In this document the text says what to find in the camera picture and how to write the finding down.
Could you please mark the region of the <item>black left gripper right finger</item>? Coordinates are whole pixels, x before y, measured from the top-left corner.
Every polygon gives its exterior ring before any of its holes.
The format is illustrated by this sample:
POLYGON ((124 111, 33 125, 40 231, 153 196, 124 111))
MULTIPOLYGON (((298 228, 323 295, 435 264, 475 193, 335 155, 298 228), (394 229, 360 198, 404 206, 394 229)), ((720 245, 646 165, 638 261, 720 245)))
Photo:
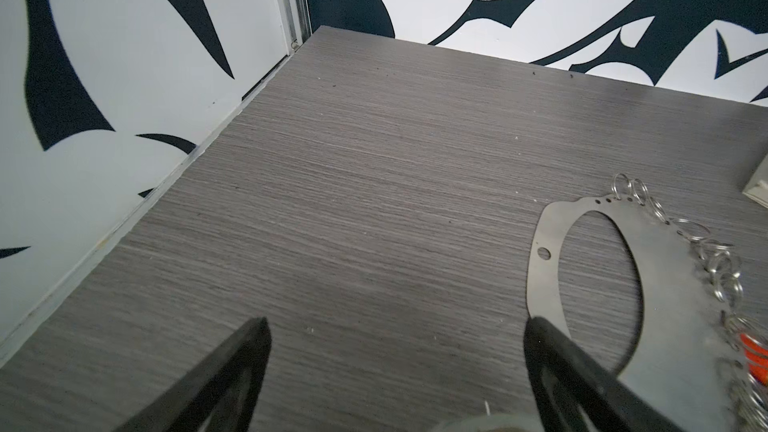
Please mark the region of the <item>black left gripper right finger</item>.
POLYGON ((530 317, 524 355, 546 431, 678 431, 544 317, 530 317))

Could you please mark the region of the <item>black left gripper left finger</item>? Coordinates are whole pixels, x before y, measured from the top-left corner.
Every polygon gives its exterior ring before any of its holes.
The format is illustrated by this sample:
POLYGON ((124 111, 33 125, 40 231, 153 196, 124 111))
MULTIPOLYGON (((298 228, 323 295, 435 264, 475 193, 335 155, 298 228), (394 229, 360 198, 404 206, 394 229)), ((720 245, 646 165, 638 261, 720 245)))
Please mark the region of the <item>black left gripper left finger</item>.
POLYGON ((119 431, 247 431, 272 337, 266 318, 246 321, 119 431))

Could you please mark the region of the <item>red plastic key tag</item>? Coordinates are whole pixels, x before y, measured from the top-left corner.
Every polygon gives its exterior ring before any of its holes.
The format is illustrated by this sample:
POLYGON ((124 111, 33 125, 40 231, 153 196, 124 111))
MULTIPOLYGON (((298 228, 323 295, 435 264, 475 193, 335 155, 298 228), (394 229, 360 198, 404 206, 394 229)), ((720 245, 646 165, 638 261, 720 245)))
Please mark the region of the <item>red plastic key tag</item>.
POLYGON ((767 385, 768 360, 767 349, 751 335, 742 333, 740 340, 744 345, 745 356, 751 376, 761 385, 767 385))

